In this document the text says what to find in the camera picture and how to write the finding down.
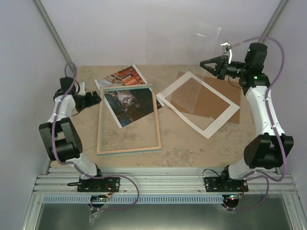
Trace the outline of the cat and books photo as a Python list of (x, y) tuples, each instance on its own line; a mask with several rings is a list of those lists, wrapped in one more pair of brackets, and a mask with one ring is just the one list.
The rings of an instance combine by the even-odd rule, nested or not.
[(119, 128), (149, 115), (154, 111), (152, 89), (119, 90), (123, 86), (147, 84), (135, 65), (95, 80), (98, 89), (113, 87), (116, 90), (104, 92), (104, 102)]

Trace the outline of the clear acrylic sheet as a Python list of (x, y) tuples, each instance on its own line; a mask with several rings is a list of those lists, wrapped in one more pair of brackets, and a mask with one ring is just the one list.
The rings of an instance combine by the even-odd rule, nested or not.
[[(199, 65), (211, 56), (220, 28), (202, 22), (182, 22), (170, 37), (170, 61), (178, 65)], [(173, 102), (192, 113), (201, 88), (198, 80), (189, 78), (172, 94)]]

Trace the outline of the wooden teal picture frame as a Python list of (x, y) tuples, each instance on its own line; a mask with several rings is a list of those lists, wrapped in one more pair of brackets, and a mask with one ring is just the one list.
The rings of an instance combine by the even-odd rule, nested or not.
[(97, 155), (160, 150), (158, 102), (150, 84), (100, 90)]

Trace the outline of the white passe-partout mat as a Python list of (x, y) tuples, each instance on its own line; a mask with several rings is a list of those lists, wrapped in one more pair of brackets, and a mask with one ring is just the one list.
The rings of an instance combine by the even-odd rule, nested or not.
[[(189, 79), (194, 79), (197, 81), (201, 86), (205, 87), (213, 94), (221, 98), (223, 101), (229, 104), (229, 106), (208, 126), (205, 130), (201, 130), (197, 125), (187, 119), (179, 110), (177, 110), (167, 99), (170, 94), (172, 94), (175, 90), (177, 90), (180, 86), (186, 83)], [(239, 109), (240, 106), (226, 98), (216, 89), (211, 87), (209, 84), (202, 81), (196, 75), (192, 74), (191, 72), (186, 72), (180, 78), (178, 78), (175, 82), (170, 84), (166, 89), (162, 92), (158, 93), (156, 97), (166, 104), (170, 109), (172, 109), (186, 124), (188, 124), (191, 128), (195, 131), (200, 133), (205, 138), (211, 138)]]

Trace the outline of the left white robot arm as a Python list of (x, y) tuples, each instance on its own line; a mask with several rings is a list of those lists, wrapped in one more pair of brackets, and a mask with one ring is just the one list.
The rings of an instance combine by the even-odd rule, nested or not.
[(51, 161), (69, 165), (79, 173), (79, 181), (69, 183), (77, 186), (78, 192), (100, 192), (105, 180), (98, 166), (83, 154), (83, 145), (71, 117), (87, 107), (99, 104), (101, 98), (96, 91), (79, 94), (81, 87), (74, 86), (73, 79), (60, 79), (60, 89), (54, 94), (55, 107), (50, 119), (39, 125), (39, 133)]

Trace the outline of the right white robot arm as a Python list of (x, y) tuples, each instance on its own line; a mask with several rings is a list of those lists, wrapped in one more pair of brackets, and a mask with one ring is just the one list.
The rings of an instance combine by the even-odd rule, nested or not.
[(268, 76), (263, 73), (267, 46), (251, 43), (244, 62), (232, 60), (230, 43), (222, 43), (224, 53), (220, 57), (204, 60), (200, 66), (224, 80), (226, 76), (239, 79), (239, 86), (249, 102), (256, 137), (245, 147), (243, 158), (235, 164), (226, 166), (220, 176), (205, 177), (206, 190), (241, 192), (247, 191), (247, 180), (255, 179), (259, 174), (271, 178), (265, 170), (282, 168), (282, 181), (286, 171), (286, 157), (294, 145), (292, 136), (287, 136), (282, 129), (273, 107)]

